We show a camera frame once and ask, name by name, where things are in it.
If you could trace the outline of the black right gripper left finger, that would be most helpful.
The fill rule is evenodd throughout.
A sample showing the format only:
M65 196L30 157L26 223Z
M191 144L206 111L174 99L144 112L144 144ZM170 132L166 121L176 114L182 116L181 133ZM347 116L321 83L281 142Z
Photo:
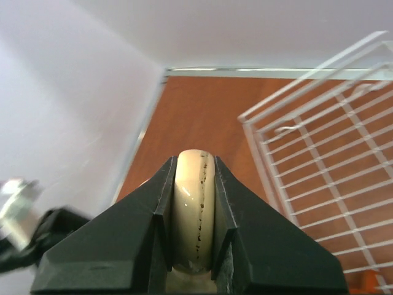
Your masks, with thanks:
M48 250L32 292L164 292L177 158Z

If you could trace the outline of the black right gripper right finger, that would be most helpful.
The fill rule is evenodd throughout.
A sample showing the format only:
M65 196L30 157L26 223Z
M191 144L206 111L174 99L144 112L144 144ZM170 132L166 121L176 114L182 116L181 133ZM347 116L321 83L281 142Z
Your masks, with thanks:
M339 260L214 158L218 292L347 292Z

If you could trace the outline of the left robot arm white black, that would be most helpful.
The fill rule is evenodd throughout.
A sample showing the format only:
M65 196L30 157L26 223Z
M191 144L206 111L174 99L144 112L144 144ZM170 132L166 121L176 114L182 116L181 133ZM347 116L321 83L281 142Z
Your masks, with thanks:
M37 181L1 181L1 273L37 267L45 252L90 221L68 207L40 215L34 202L41 193Z

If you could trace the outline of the dark brown glazed mug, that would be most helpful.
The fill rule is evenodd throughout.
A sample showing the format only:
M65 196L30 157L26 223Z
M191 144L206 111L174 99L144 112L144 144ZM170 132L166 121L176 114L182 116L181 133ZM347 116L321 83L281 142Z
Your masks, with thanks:
M350 288L350 294L377 294L378 293L378 272L375 270L365 270L362 272L360 285Z

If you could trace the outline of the beige round ceramic mug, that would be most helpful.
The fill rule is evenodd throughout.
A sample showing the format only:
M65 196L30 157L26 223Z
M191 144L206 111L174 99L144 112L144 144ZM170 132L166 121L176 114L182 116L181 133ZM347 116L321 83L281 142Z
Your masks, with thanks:
M199 149L182 151L177 158L171 201L173 274L166 290L174 293L214 294L211 278L215 216L215 164Z

